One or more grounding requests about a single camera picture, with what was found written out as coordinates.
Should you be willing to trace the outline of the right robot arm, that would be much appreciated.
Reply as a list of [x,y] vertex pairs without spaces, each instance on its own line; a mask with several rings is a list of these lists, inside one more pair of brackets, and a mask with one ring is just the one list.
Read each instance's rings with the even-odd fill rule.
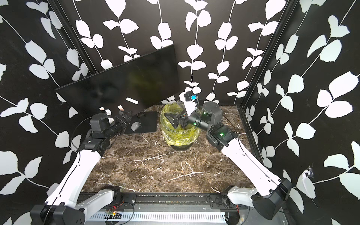
[[195,102],[178,102],[179,113],[165,112],[164,116],[174,127],[188,125],[206,132],[208,142],[231,159],[250,179],[254,188],[232,187],[226,196],[233,205],[254,208],[267,220],[272,220],[290,197],[291,182],[280,179],[268,170],[240,142],[238,135],[222,122],[223,111],[214,102],[203,104],[202,110]]

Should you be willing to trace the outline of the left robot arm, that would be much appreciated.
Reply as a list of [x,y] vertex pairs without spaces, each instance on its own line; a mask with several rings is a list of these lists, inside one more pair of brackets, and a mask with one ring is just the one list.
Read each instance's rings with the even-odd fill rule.
[[118,187],[106,187],[81,203],[78,198],[91,171],[110,146],[110,140],[120,135],[131,121],[131,113],[120,111],[111,117],[98,113],[90,118],[91,129],[77,149],[76,159],[55,191],[42,205],[35,205],[30,217],[35,225],[83,225],[103,208],[122,204]]

